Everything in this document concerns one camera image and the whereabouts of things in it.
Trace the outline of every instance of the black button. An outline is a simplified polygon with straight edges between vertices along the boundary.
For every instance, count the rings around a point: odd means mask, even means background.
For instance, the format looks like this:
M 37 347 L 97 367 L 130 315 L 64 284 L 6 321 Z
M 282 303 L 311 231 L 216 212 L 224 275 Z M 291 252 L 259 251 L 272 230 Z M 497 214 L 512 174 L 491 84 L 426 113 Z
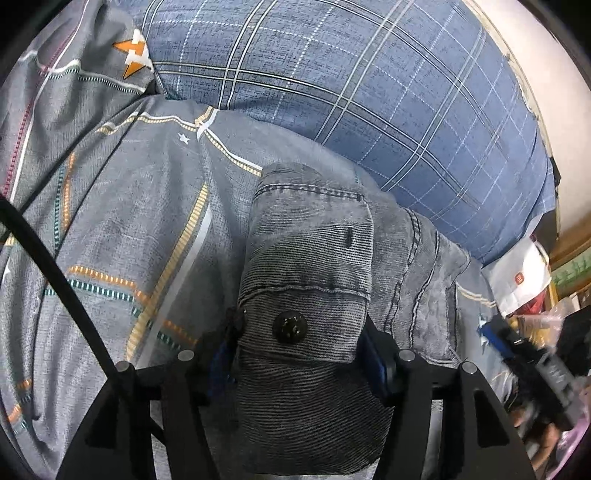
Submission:
M 301 342 L 308 332 L 308 321 L 300 312 L 287 310 L 275 318 L 273 335 L 279 343 L 294 345 Z

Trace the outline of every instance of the white wall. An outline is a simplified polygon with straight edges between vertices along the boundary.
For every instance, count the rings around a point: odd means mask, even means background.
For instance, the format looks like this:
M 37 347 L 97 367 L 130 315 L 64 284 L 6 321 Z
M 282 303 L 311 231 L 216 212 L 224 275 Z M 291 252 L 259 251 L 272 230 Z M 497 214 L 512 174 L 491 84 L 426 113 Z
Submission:
M 591 213 L 591 91 L 560 43 L 517 0 L 472 0 L 529 81 L 562 174 L 560 230 Z

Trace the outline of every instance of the plaid pattern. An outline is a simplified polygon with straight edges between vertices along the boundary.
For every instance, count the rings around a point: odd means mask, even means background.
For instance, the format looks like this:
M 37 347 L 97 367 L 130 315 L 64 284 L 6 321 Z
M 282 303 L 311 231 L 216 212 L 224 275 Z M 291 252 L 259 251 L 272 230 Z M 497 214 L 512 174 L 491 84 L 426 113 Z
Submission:
M 311 138 L 487 263 L 554 209 L 535 116 L 459 0 L 119 0 L 171 98 Z

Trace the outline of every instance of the red object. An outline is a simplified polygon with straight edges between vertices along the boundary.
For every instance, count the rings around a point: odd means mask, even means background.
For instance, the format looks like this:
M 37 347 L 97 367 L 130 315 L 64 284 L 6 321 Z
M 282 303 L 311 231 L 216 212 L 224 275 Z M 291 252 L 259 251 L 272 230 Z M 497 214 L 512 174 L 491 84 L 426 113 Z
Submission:
M 522 305 L 515 311 L 515 315 L 537 315 L 544 310 L 544 299 L 546 298 L 546 289 L 537 297 L 531 299 L 525 305 Z

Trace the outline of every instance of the silver screw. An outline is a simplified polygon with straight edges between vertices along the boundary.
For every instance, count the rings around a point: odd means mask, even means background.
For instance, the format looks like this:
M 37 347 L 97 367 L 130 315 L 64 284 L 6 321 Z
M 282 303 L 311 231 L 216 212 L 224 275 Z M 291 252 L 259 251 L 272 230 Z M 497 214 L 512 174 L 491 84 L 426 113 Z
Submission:
M 464 370 L 464 372 L 470 375 L 473 375 L 478 371 L 476 365 L 474 365 L 472 362 L 462 363 L 462 370 Z
M 125 372 L 128 368 L 129 368 L 130 363 L 122 360 L 121 362 L 117 362 L 115 364 L 115 368 L 117 369 L 118 372 Z
M 177 357 L 181 362 L 188 362 L 189 360 L 193 360 L 195 353 L 192 350 L 183 350 L 179 352 Z
M 414 358 L 416 357 L 416 355 L 414 354 L 414 352 L 412 350 L 405 349 L 405 350 L 400 350 L 398 357 L 400 358 L 400 360 L 402 360 L 404 362 L 412 362 L 414 360 Z

